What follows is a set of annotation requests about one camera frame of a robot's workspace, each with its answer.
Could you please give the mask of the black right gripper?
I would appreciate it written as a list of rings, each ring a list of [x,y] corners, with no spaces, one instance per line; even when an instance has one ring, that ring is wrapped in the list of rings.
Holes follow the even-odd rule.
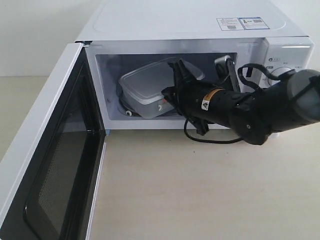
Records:
[[[205,119],[205,110],[202,110],[202,101],[206,94],[213,89],[213,84],[205,81],[195,81],[194,75],[187,69],[181,58],[167,63],[173,70],[174,86],[166,87],[161,91],[164,99],[186,119],[191,120],[198,135],[205,135],[209,131]]]

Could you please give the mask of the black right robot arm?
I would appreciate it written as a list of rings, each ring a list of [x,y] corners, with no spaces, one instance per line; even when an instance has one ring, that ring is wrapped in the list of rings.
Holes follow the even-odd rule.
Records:
[[[245,64],[237,79],[251,92],[227,90],[197,80],[181,59],[168,63],[173,71],[173,86],[162,90],[165,100],[191,124],[202,143],[210,124],[233,130],[236,142],[263,145],[270,135],[316,124],[320,121],[320,73],[312,69],[271,74],[256,63]],[[259,70],[274,85],[261,88],[249,81],[243,70]]]

